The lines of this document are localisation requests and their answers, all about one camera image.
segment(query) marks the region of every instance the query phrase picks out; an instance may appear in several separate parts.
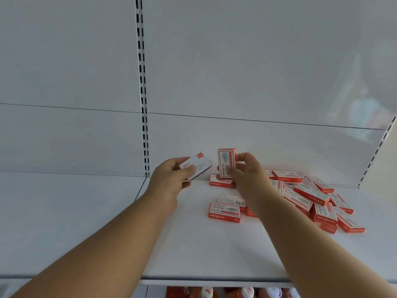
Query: left arm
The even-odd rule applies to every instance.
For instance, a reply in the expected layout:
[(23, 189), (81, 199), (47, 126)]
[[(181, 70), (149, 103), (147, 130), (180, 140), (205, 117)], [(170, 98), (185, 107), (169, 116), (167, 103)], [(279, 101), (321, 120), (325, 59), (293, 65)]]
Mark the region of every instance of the left arm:
[(196, 168), (174, 158), (153, 172), (148, 189), (107, 225), (23, 286), (14, 298), (126, 297), (133, 294), (176, 196)]

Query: person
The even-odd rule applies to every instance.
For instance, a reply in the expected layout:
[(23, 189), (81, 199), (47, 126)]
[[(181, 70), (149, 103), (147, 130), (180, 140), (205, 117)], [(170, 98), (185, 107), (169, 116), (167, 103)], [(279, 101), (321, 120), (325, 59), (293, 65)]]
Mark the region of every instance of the person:
[[(13, 297), (131, 297), (161, 227), (177, 207), (178, 193), (190, 185), (182, 181), (196, 168), (179, 168), (187, 159), (174, 158), (159, 165), (140, 199)], [(302, 298), (397, 297), (397, 290), (386, 280), (283, 199), (253, 155), (238, 154), (236, 162), (236, 167), (227, 169), (233, 179), (230, 186), (237, 188), (261, 220)], [(326, 270), (319, 266), (325, 260)]]

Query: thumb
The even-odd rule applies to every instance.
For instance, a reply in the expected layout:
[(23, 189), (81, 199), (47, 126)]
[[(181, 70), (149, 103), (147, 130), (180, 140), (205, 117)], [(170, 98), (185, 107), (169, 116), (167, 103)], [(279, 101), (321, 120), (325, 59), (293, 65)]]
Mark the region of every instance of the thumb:
[(196, 172), (196, 166), (191, 165), (184, 169), (179, 169), (176, 171), (178, 176), (181, 178), (181, 181), (185, 180), (187, 177), (190, 177)]
[(238, 181), (243, 175), (244, 172), (239, 170), (238, 168), (234, 166), (228, 166), (226, 167), (226, 172), (232, 177), (233, 180)]

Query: hand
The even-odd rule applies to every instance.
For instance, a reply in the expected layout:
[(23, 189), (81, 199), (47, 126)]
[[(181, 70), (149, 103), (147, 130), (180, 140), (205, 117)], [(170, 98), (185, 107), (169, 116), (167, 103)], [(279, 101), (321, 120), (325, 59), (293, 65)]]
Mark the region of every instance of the hand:
[(175, 211), (178, 202), (176, 200), (179, 192), (188, 186), (190, 182), (182, 182), (187, 177), (196, 172), (196, 166), (191, 165), (184, 169), (180, 169), (179, 165), (185, 162), (190, 157), (173, 158), (166, 160), (156, 167), (145, 196), (156, 200), (157, 205), (163, 207), (166, 215), (170, 215)]
[(233, 179), (229, 188), (237, 188), (253, 213), (257, 213), (257, 209), (264, 199), (278, 195), (265, 170), (250, 153), (237, 154), (236, 167), (228, 166), (226, 171)]

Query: left hand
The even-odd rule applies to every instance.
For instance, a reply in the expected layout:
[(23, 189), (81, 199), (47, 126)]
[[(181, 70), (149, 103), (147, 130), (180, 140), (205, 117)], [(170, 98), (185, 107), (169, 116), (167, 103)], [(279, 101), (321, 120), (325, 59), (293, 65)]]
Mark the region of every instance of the left hand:
[(179, 165), (190, 157), (172, 158), (164, 161), (154, 170), (145, 195), (156, 200), (157, 205), (163, 207), (167, 215), (175, 211), (179, 192), (190, 182), (182, 182), (196, 172), (196, 166), (191, 165), (180, 169)]

